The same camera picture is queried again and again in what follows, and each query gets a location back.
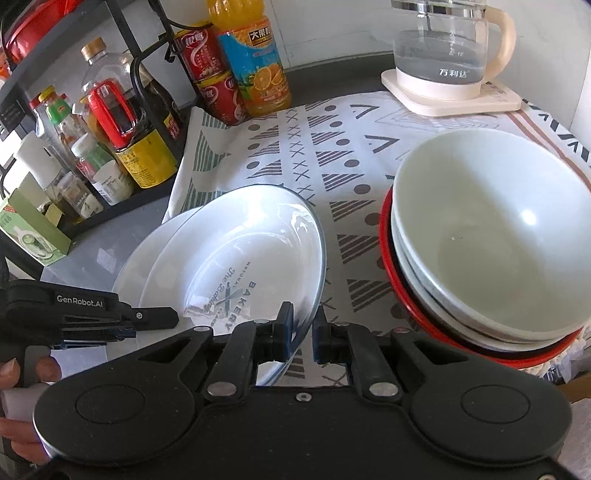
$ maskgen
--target glass kettle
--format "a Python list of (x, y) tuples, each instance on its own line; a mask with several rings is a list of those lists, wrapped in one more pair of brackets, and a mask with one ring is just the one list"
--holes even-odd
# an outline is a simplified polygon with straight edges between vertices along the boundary
[[(440, 100), (469, 100), (483, 82), (500, 74), (515, 50), (513, 19), (485, 0), (392, 0), (407, 25), (395, 35), (398, 84), (412, 93)], [(488, 27), (501, 29), (501, 46), (487, 63)]]

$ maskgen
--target finger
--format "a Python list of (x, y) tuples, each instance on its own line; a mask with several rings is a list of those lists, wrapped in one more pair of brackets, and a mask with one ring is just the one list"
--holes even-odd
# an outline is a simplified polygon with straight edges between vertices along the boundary
[(0, 436), (19, 443), (39, 441), (31, 421), (0, 419)]
[(41, 443), (12, 442), (11, 445), (14, 453), (36, 465), (42, 465), (50, 460)]
[(44, 356), (35, 366), (35, 371), (42, 382), (57, 382), (61, 380), (61, 368), (52, 356)]
[(0, 367), (0, 390), (8, 390), (14, 387), (18, 383), (20, 376), (21, 367), (18, 365), (16, 358), (3, 364)]

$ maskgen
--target water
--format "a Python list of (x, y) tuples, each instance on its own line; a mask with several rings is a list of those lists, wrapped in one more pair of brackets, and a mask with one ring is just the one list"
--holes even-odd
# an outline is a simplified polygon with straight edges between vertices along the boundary
[(486, 46), (440, 31), (400, 32), (394, 55), (404, 73), (451, 85), (480, 82), (486, 68)]

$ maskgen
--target red can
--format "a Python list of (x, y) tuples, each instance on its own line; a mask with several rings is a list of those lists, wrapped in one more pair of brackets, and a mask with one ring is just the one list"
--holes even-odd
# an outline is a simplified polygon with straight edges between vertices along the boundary
[(195, 27), (194, 30), (180, 31), (176, 40), (181, 51), (181, 60), (192, 72), (195, 81), (201, 82), (223, 73), (226, 69), (211, 23)]
[(197, 82), (209, 113), (226, 125), (237, 125), (246, 120), (244, 101), (238, 83), (230, 72), (224, 72), (203, 82)]

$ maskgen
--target red container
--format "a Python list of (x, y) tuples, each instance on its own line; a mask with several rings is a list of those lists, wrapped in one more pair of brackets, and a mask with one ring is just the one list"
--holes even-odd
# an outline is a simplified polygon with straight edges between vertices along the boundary
[(7, 42), (14, 61), (21, 62), (39, 40), (81, 3), (82, 0), (48, 0), (27, 13)]
[(194, 30), (180, 31), (176, 40), (181, 60), (192, 72), (196, 82), (219, 75), (226, 69), (211, 23), (195, 27)]
[(246, 107), (236, 79), (224, 72), (203, 82), (197, 82), (209, 113), (226, 125), (237, 125), (246, 119)]
[(390, 279), (394, 293), (400, 300), (400, 303), (404, 305), (411, 317), (431, 337), (448, 345), (461, 348), (462, 350), (478, 353), (479, 355), (499, 364), (518, 369), (536, 367), (548, 360), (552, 360), (555, 356), (564, 352), (576, 340), (581, 330), (577, 330), (553, 345), (540, 350), (516, 353), (495, 352), (471, 345), (465, 340), (452, 334), (452, 332), (447, 331), (436, 319), (431, 318), (431, 315), (420, 306), (420, 302), (415, 297), (402, 273), (398, 263), (396, 250), (394, 249), (394, 243), (392, 241), (392, 231), (390, 227), (391, 212), (392, 189), (390, 189), (386, 195), (379, 221), (379, 245), (382, 251), (384, 267), (386, 268), (388, 278)]

